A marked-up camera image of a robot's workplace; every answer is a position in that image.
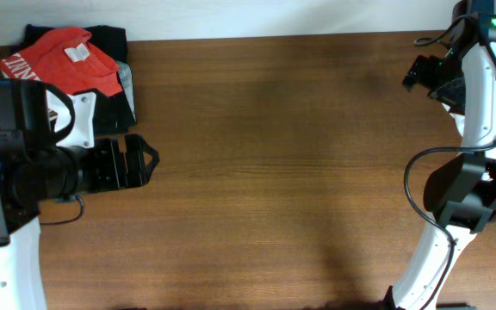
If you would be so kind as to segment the red orange t-shirt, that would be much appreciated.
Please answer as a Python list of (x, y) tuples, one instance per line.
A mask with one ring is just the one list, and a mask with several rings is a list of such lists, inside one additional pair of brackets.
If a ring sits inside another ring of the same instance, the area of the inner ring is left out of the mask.
[(89, 43), (92, 33), (83, 28), (56, 28), (32, 46), (0, 61), (6, 78), (35, 80), (56, 86), (68, 95), (97, 89), (105, 96), (122, 92), (118, 65)]

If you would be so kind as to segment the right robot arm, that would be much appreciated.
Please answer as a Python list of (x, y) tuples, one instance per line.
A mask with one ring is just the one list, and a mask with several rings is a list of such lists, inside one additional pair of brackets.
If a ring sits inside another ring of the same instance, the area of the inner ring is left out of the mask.
[(453, 158), (428, 177), (414, 211), (425, 228), (404, 275), (389, 287), (385, 309), (434, 309), (456, 260), (496, 221), (496, 11), (492, 0), (461, 1), (450, 26), (434, 43), (443, 57), (419, 56), (403, 85), (421, 85), (430, 99), (462, 118), (462, 143)]

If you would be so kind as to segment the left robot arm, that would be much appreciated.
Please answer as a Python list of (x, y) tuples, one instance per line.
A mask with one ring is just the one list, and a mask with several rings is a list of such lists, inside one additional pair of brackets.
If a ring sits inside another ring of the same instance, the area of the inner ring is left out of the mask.
[(158, 152), (137, 134), (67, 146), (76, 100), (52, 84), (0, 80), (0, 309), (43, 309), (40, 208), (45, 200), (148, 184)]

